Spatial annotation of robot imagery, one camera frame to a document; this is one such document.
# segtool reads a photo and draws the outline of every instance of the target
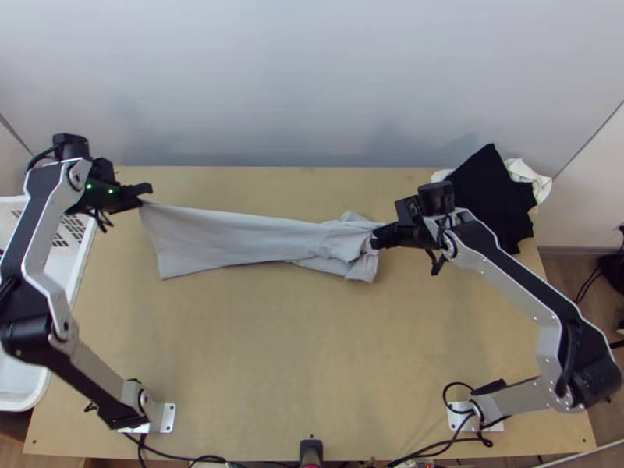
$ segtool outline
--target black cable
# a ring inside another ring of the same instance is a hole
[[[489,427],[494,426],[495,424],[507,419],[509,416],[503,416],[501,418],[498,418],[497,420],[494,420],[488,424],[484,424],[484,414],[483,411],[481,410],[481,408],[479,407],[479,405],[477,404],[476,401],[474,401],[473,399],[470,400],[470,402],[477,407],[477,409],[479,410],[479,413],[477,413],[474,409],[455,409],[452,407],[451,404],[449,404],[449,401],[446,399],[446,393],[449,391],[449,389],[451,387],[454,387],[456,385],[460,385],[462,387],[466,387],[468,388],[471,392],[474,391],[474,389],[468,385],[465,384],[463,382],[451,382],[450,384],[446,385],[444,387],[444,390],[442,390],[442,401],[444,401],[444,404],[447,408],[449,408],[453,413],[457,413],[457,414],[466,414],[466,417],[462,420],[461,424],[457,427],[457,429],[455,430],[455,433],[453,434],[452,438],[450,438],[447,441],[440,441],[440,442],[436,442],[434,444],[428,445],[427,447],[424,447],[420,450],[416,450],[415,452],[410,453],[407,456],[403,456],[402,458],[396,459],[396,460],[392,460],[390,463],[388,463],[388,465],[386,465],[388,468],[394,468],[395,466],[400,465],[401,463],[404,463],[408,460],[411,459],[415,459],[415,458],[434,458],[436,456],[441,455],[442,453],[446,452],[447,450],[449,450],[451,448],[451,446],[455,443],[459,443],[459,442],[481,442],[483,445],[485,445],[486,447],[490,448],[494,446],[494,442],[491,441],[488,438],[485,438],[482,434],[482,431],[484,429],[488,429]],[[468,437],[468,438],[458,438],[459,437],[459,433],[461,432],[462,428],[468,423],[468,421],[470,420],[471,417],[475,417],[475,416],[479,416],[480,417],[480,424],[479,424],[479,431],[477,431],[477,436],[476,437]],[[442,447],[441,449],[439,449],[436,452],[431,452],[431,450],[436,449],[437,447]]]
[[[134,437],[132,437],[131,435],[128,434],[124,434],[124,436],[126,438],[128,438],[130,441],[132,441],[133,443],[136,444],[136,457],[139,460],[139,464],[141,465],[141,468],[146,468],[145,466],[145,459],[143,458],[143,450],[147,450],[148,452],[152,452],[155,455],[161,456],[163,458],[166,459],[170,459],[170,460],[177,460],[180,462],[190,462],[189,468],[191,468],[192,466],[194,466],[196,463],[199,462],[209,462],[209,463],[229,463],[233,466],[236,466],[238,468],[247,468],[245,465],[243,465],[242,463],[238,463],[238,462],[228,462],[228,460],[224,459],[221,456],[217,456],[217,455],[202,455],[202,456],[198,456],[197,458],[190,458],[187,456],[178,456],[178,455],[171,455],[169,453],[165,453],[165,452],[161,452],[160,450],[157,450],[156,448],[152,448],[149,445],[147,445],[145,443],[145,439],[147,438],[147,434],[142,434],[139,437],[139,440],[136,440]],[[268,463],[271,465],[277,465],[277,466],[283,466],[284,468],[293,468],[290,465],[287,465],[286,463],[281,463],[281,462],[262,462],[262,463]]]
[[[36,156],[33,156],[33,158],[28,161],[28,165],[26,166],[26,171],[30,171],[32,168],[34,168],[34,166],[39,162],[39,161],[43,161],[44,159],[52,159],[54,161],[58,161],[57,158],[55,158],[54,156],[49,156],[49,154],[54,151],[56,148],[58,147],[58,145],[54,145],[53,147],[48,148],[47,150],[43,151],[42,153],[37,154]]]
[[[617,342],[609,343],[609,348],[618,349],[624,347],[624,339],[621,339]]]
[[[576,297],[574,298],[575,304],[579,304],[580,301],[583,300],[590,286],[594,284],[594,281],[602,276],[602,272],[598,271],[599,269],[600,267],[596,267],[594,271],[591,272],[585,283],[583,283],[583,285],[579,288],[579,292],[576,293]]]
[[[622,228],[622,226],[620,226],[620,231],[624,235],[624,229]],[[615,252],[615,255],[620,255],[622,252],[624,252],[624,239],[622,240],[622,245],[620,245],[618,251]],[[579,292],[576,293],[576,297],[573,301],[575,304],[579,304],[583,300],[591,285],[593,285],[594,282],[602,276],[602,271],[599,270],[600,266],[597,266],[594,271],[591,272],[587,280],[585,280],[585,283],[581,285],[581,287],[579,288]]]
[[[164,453],[161,452],[160,450],[156,450],[155,448],[150,447],[149,445],[145,444],[145,439],[147,438],[147,434],[142,434],[139,437],[139,440],[137,441],[134,437],[132,437],[131,435],[128,434],[124,434],[124,437],[128,438],[130,441],[132,441],[133,443],[136,444],[137,449],[138,449],[138,456],[137,458],[139,459],[139,463],[141,464],[141,467],[144,466],[144,460],[143,460],[143,455],[142,455],[142,451],[143,450],[147,450],[148,452],[152,452],[155,455],[161,456],[163,458],[167,458],[170,460],[178,460],[180,462],[198,462],[198,461],[209,461],[211,463],[227,463],[227,460],[220,457],[220,456],[216,456],[216,455],[202,455],[202,456],[198,456],[197,458],[190,458],[187,456],[178,456],[178,455],[171,455],[168,453]]]
[[[574,325],[574,323],[572,322],[568,322],[565,324],[565,329],[568,332],[568,346],[567,353],[565,355],[566,359],[565,363],[563,364],[563,371],[559,376],[557,383],[555,384],[555,394],[559,398],[563,398],[563,396],[566,394],[568,383],[572,378],[573,364],[576,360],[576,350],[579,347],[578,328],[576,327],[576,325]]]

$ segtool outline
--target pile of clothes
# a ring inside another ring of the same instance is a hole
[[[522,159],[503,161],[493,143],[457,169],[431,177],[432,182],[442,180],[452,182],[455,205],[485,223],[508,254],[519,253],[518,242],[533,237],[529,210],[544,201],[552,187],[551,178],[536,174]]]

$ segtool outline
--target white cloth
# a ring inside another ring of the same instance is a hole
[[[324,223],[173,207],[144,201],[141,221],[162,279],[226,265],[288,261],[305,268],[373,282],[379,251],[372,222],[347,211]]]
[[[550,194],[552,189],[552,178],[537,174],[521,158],[510,158],[505,161],[505,167],[509,177],[514,182],[531,182],[533,196],[537,204],[540,204]],[[431,176],[432,182],[441,182],[446,179],[455,169],[442,169],[436,171]]]

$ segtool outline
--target white laundry basket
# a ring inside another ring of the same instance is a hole
[[[0,249],[5,249],[27,198],[0,197]],[[70,307],[76,298],[95,221],[83,214],[64,215],[58,227],[45,272],[66,291]],[[0,410],[24,411],[41,399],[50,381],[46,367],[26,364],[7,355],[0,346]]]

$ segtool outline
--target wooden table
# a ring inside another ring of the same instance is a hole
[[[120,168],[119,180],[154,184],[178,206],[336,219],[354,210],[395,220],[395,200],[429,169]],[[292,264],[257,264],[161,281],[139,214],[97,234],[74,314],[83,340],[156,399],[175,402],[166,452],[294,460],[314,435],[326,459],[394,459],[450,438],[441,390],[538,372],[537,328],[472,272],[447,264],[429,275],[419,250],[381,253],[374,284]],[[544,275],[533,240],[518,256]],[[34,411],[28,453],[134,458],[86,399],[58,378]],[[595,446],[586,413],[527,413],[505,432],[452,447],[445,457],[578,452]]]

